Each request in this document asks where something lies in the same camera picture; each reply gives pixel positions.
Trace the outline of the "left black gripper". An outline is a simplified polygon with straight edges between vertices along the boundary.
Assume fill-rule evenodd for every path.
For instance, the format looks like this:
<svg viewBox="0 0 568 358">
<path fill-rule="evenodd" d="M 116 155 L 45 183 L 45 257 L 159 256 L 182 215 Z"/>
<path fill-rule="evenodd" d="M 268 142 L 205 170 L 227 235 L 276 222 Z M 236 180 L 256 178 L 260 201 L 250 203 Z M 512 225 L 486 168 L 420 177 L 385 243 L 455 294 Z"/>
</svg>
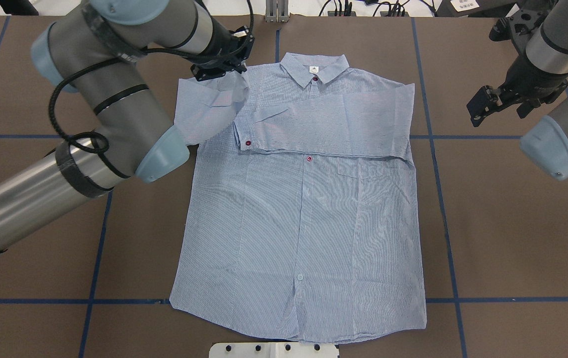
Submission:
<svg viewBox="0 0 568 358">
<path fill-rule="evenodd" d="M 216 70 L 246 70 L 246 59 L 254 45 L 252 29 L 222 29 L 214 34 L 209 67 Z"/>
</svg>

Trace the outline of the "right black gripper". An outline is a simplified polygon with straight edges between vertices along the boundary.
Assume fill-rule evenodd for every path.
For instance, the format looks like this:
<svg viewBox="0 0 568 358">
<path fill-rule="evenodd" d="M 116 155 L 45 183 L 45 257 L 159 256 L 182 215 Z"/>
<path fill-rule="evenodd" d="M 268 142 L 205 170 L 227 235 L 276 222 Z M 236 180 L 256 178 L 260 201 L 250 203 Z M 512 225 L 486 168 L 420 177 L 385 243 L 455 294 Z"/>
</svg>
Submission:
<svg viewBox="0 0 568 358">
<path fill-rule="evenodd" d="M 499 88 L 482 86 L 469 100 L 471 124 L 477 128 L 487 116 L 516 104 L 519 118 L 525 118 L 542 104 L 552 104 L 567 87 L 568 74 L 540 70 L 525 55 L 518 55 Z"/>
</svg>

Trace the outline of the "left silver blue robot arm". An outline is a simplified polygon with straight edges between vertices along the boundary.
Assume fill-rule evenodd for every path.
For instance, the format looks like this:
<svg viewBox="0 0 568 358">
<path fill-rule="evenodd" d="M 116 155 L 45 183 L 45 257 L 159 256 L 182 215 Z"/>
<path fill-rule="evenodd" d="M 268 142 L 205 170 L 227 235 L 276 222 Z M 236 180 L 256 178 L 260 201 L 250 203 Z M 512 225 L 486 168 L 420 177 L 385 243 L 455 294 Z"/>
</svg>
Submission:
<svg viewBox="0 0 568 358">
<path fill-rule="evenodd" d="M 0 183 L 0 256 L 130 177 L 154 181 L 189 158 L 138 63 L 172 55 L 197 81 L 242 73 L 255 42 L 250 0 L 246 7 L 248 22 L 232 29 L 201 0 L 82 0 L 34 41 L 34 66 L 53 86 L 44 115 L 59 142 Z"/>
</svg>

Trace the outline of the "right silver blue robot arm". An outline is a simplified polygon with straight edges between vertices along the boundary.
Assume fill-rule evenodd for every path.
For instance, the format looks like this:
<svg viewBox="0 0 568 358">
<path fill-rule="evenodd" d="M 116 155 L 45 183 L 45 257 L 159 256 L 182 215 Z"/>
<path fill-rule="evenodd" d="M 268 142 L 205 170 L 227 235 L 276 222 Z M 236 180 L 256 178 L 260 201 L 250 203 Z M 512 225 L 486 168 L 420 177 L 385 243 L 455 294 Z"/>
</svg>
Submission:
<svg viewBox="0 0 568 358">
<path fill-rule="evenodd" d="M 518 116 L 525 118 L 567 90 L 568 0 L 559 0 L 552 9 L 521 7 L 512 16 L 498 19 L 489 38 L 511 41 L 518 55 L 500 86 L 483 86 L 469 100 L 473 127 L 510 106 L 516 106 Z M 568 179 L 568 97 L 521 136 L 520 149 L 554 179 Z"/>
</svg>

